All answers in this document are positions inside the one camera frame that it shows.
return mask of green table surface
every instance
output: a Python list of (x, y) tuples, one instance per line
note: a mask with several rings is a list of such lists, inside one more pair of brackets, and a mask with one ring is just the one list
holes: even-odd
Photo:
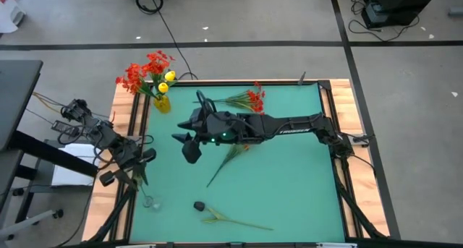
[[(206, 188), (229, 145), (201, 145), (196, 164), (183, 157), (182, 144), (171, 137), (187, 131), (177, 127), (199, 107), (195, 92), (211, 99), (226, 98), (250, 87), (173, 87), (172, 110), (160, 114), (151, 106), (148, 131), (158, 153), (147, 168), (146, 194), (158, 210), (144, 208), (137, 195), (130, 241), (136, 242), (343, 242), (339, 200), (328, 147), (312, 133), (281, 135), (253, 145), (227, 164)], [(265, 86), (265, 112), (273, 117), (308, 116), (321, 112), (317, 85)], [(245, 112), (222, 104), (218, 111)], [(195, 201), (225, 216), (273, 228), (273, 231), (228, 222), (204, 223), (209, 212), (193, 208)]]

